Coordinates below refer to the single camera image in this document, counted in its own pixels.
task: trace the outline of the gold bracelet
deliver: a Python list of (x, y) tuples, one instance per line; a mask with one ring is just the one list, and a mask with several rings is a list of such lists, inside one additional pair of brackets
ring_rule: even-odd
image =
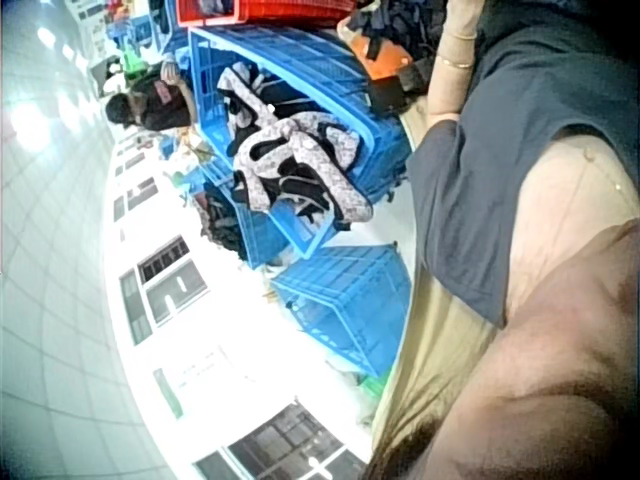
[(440, 60), (442, 60), (442, 63), (444, 63), (445, 65), (448, 65), (453, 68), (459, 68), (460, 70), (469, 70), (470, 68), (473, 68), (473, 63), (455, 63), (455, 62), (452, 62), (451, 60), (447, 60), (440, 54), (437, 54), (436, 58), (439, 58)]
[(453, 33), (449, 29), (445, 29), (444, 33), (446, 33), (448, 35), (451, 35), (453, 38), (457, 38), (458, 40), (475, 40), (476, 38), (478, 38), (477, 34), (474, 34), (474, 35), (462, 35), (460, 33)]

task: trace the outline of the red plastic crate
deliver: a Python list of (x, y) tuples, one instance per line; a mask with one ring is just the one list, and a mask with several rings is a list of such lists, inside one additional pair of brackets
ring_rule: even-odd
[(205, 27), (247, 22), (335, 25), (356, 7), (357, 0), (235, 0), (231, 15), (206, 16), (198, 0), (176, 0), (178, 25)]

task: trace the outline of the ceiling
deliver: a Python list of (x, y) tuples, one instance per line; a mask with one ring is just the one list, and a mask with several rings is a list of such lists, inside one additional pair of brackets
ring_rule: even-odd
[(61, 0), (2, 2), (3, 468), (12, 478), (175, 478), (112, 333), (102, 222), (113, 138), (76, 65), (82, 51)]

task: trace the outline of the green object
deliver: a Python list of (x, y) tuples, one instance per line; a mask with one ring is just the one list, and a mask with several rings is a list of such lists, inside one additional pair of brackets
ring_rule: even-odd
[(380, 401), (382, 398), (382, 393), (384, 392), (384, 387), (387, 385), (387, 381), (389, 380), (389, 375), (391, 372), (387, 372), (380, 378), (375, 377), (367, 377), (360, 387), (366, 391), (369, 395)]
[(181, 187), (184, 183), (184, 174), (181, 172), (176, 172), (171, 175), (171, 181), (173, 182), (174, 187)]
[(136, 55), (130, 46), (125, 47), (122, 55), (123, 69), (125, 73), (146, 72), (149, 64)]
[(182, 405), (180, 404), (180, 400), (178, 400), (175, 392), (171, 388), (171, 385), (169, 385), (167, 377), (165, 377), (164, 375), (164, 371), (161, 368), (159, 370), (156, 370), (155, 372), (153, 372), (153, 377), (156, 379), (156, 383), (158, 384), (158, 387), (160, 387), (162, 396), (169, 404), (169, 408), (171, 408), (173, 415), (176, 418), (182, 417)]

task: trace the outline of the gray shirt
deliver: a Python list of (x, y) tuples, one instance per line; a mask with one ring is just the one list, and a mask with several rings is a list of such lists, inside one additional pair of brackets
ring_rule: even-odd
[(637, 184), (638, 69), (545, 8), (493, 12), (483, 33), (460, 122), (434, 126), (408, 170), (425, 267), (503, 326), (520, 186), (553, 137), (602, 137)]

